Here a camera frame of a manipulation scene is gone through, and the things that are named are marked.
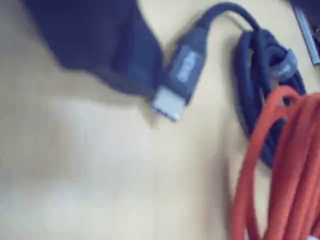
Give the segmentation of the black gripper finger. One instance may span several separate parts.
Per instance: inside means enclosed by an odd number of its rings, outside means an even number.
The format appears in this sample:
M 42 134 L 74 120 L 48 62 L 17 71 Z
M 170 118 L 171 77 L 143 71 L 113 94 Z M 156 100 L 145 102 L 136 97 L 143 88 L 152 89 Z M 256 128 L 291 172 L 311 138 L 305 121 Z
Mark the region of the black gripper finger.
M 163 53 L 135 0 L 26 0 L 59 64 L 98 77 L 117 92 L 151 98 Z

